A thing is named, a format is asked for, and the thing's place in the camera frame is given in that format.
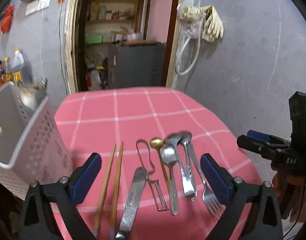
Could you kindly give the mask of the person left hand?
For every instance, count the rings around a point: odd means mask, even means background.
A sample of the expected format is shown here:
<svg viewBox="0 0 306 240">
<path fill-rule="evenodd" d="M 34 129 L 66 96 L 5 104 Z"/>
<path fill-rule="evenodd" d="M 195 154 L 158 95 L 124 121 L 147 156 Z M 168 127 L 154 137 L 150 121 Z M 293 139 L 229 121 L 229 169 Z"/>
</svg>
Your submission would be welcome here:
<svg viewBox="0 0 306 240">
<path fill-rule="evenodd" d="M 284 201 L 291 223 L 306 221 L 306 176 L 295 176 L 278 170 L 272 179 L 278 200 Z"/>
</svg>

